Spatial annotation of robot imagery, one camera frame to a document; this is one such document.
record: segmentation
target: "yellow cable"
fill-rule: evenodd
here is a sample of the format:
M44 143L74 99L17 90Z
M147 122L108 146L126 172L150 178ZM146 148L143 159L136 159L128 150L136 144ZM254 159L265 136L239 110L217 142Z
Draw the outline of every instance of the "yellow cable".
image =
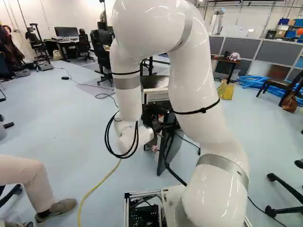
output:
M95 191L104 181L107 180L107 178L109 178L114 171L118 168L118 166L121 163L121 159L119 160L118 164L115 166L115 168L113 168L107 175L106 177L104 177L104 179L98 184L96 185L94 188L92 188L88 193L86 193L86 195L83 197L80 206L79 206L79 210L78 210L78 227L81 227L81 211L82 211L82 206L84 201L90 196L90 194L92 194L93 191Z

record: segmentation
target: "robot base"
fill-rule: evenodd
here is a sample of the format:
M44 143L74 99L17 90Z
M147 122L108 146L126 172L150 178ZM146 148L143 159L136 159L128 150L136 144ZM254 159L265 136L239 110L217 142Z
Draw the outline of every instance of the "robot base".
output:
M127 192L125 193L124 201L124 227L129 227L129 204L130 199L142 199L144 197L159 196L162 198L164 208L164 214L161 212L159 206L159 220L162 219L162 215L165 216L167 227L180 227L175 220L175 209L179 203L185 187L183 185L172 186L162 189L161 191L152 192ZM244 219L243 227L252 227L248 218Z

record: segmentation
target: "black cable tie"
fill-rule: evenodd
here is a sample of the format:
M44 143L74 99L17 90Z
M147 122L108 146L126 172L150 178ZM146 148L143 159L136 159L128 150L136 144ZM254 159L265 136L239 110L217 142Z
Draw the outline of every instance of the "black cable tie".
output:
M215 102L214 104L211 104L210 106L208 107L202 107L201 109L199 110L195 110L195 111L190 111L190 112L177 112L177 111L174 111L173 112L175 114L179 114L179 115L187 115L187 114L197 114L197 113L206 113L207 110L213 108L215 105L217 105L218 103L220 102L220 98L218 99L217 102Z
M113 75L130 75L130 74L135 74L137 72L140 72L140 70L137 70L135 72L128 72L128 73L115 73L115 72L112 72Z

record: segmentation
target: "box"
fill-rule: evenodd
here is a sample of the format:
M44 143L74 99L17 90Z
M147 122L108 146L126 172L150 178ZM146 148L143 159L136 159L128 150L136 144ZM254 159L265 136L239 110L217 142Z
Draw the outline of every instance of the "box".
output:
M281 19L279 20L278 25L287 25L288 22L289 22L289 19L287 19L287 18L281 18Z
M286 32L287 31L285 31L285 30L278 30L277 33L276 33L276 37L277 38L279 38L279 37L283 38L283 37L285 37Z
M295 20L289 20L288 25L294 25L295 24Z
M287 31L285 37L287 38L295 38L295 31Z
M288 30L288 28L289 28L289 26L288 26L288 25L279 25L278 30L285 30L285 31L287 31L287 30Z
M294 25L296 25L296 26L303 26L303 19L296 19Z

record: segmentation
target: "person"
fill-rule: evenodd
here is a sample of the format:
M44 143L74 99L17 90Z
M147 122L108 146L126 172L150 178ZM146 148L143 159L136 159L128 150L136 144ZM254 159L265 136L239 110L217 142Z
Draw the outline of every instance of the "person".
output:
M25 56L13 43L11 28L8 25L0 25L0 45L0 51L5 53L7 64L12 69L21 67Z
M36 211L38 224L73 210L77 201L65 199L56 202L44 165L37 160L0 154L0 185L23 184L27 196ZM5 222L5 227L21 227Z

